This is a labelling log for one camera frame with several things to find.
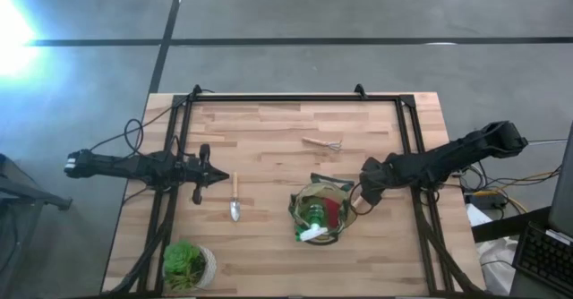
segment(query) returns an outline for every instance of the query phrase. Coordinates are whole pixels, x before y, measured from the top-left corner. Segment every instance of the white pot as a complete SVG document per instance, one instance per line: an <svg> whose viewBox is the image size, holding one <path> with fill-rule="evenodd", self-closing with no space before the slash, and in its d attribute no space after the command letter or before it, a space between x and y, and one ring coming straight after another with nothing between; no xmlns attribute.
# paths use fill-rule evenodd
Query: white pot
<svg viewBox="0 0 573 299"><path fill-rule="evenodd" d="M215 259L215 255L209 249L202 247L200 245L196 245L201 251L203 258L205 258L205 270L203 271L203 275L199 279L199 282L195 285L195 288L204 289L211 284L213 278L215 278L215 274L217 273L217 260ZM165 266L162 269L163 278L165 277Z"/></svg>

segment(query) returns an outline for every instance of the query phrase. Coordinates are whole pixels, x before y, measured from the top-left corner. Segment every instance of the wooden table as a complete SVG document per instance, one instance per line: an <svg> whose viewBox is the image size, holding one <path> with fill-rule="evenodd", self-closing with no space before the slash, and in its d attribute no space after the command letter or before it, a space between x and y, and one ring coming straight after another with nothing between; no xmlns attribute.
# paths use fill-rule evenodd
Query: wooden table
<svg viewBox="0 0 573 299"><path fill-rule="evenodd" d="M414 94L426 149L447 143L438 95ZM169 107L172 98L172 94L150 95L144 120ZM163 149L167 121L168 113L145 128L141 151ZM410 144L415 146L409 122L408 130ZM303 143L304 136L343 140L343 150ZM187 295L427 294L409 189L384 192L371 214L360 217L337 243L326 247L297 243L287 211L289 195L310 183L311 172L357 181L367 157L383 160L390 152L403 152L392 103L193 103L185 151L197 153L203 142L211 146L214 167L239 174L241 219L235 223L230 218L231 180L203 190L200 206L191 201L194 184L180 188L171 242L187 239L203 245L218 261L210 287ZM125 197L142 187L130 182ZM103 290L117 285L140 256L152 196L145 192L124 205ZM459 189L442 189L438 206L449 252L473 282L484 287ZM435 253L432 259L440 284ZM157 262L158 251L149 288L154 285Z"/></svg>

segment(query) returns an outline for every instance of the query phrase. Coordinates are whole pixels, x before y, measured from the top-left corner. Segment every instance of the keyboard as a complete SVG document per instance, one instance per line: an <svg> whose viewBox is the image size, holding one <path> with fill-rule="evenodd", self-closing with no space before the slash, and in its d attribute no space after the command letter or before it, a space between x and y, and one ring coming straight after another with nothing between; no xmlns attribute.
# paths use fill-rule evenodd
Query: keyboard
<svg viewBox="0 0 573 299"><path fill-rule="evenodd" d="M530 224L519 237L513 266L547 286L573 297L573 246Z"/></svg>

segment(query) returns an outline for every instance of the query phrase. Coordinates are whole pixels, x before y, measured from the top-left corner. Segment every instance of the concrete floor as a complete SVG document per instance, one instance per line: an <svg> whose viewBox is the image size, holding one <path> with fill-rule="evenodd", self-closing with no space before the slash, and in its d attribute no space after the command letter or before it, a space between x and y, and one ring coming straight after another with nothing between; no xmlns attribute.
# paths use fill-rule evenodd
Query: concrete floor
<svg viewBox="0 0 573 299"><path fill-rule="evenodd" d="M171 0L13 0L36 38L161 38ZM572 36L573 0L183 0L174 38ZM157 47L38 48L0 77L0 152L67 212L42 213L14 298L99 291L125 180L73 180L69 152L141 117ZM435 90L451 138L511 120L531 140L567 137L573 45L409 47L172 47L160 92ZM487 159L490 176L553 170L564 144ZM122 141L99 150L127 152ZM529 209L555 182L510 192Z"/></svg>

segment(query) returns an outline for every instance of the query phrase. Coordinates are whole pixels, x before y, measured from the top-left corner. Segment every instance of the wooden handle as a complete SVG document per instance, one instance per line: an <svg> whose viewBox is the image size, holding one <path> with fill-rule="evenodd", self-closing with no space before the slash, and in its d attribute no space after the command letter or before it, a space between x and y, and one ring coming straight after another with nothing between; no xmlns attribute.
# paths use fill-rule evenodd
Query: wooden handle
<svg viewBox="0 0 573 299"><path fill-rule="evenodd" d="M357 209L358 206L362 205L363 202L364 202L364 198L362 198L362 196L358 196L358 198L355 199L355 201L352 203L352 207Z"/></svg>
<svg viewBox="0 0 573 299"><path fill-rule="evenodd" d="M317 145L319 145L319 146L325 146L325 147L327 147L327 146L329 145L328 142L316 140L316 139L313 139L313 138L303 137L303 141L310 142L310 143L314 143L314 144L317 144Z"/></svg>
<svg viewBox="0 0 573 299"><path fill-rule="evenodd" d="M236 172L233 173L233 198L238 199L239 198L239 175L236 174Z"/></svg>

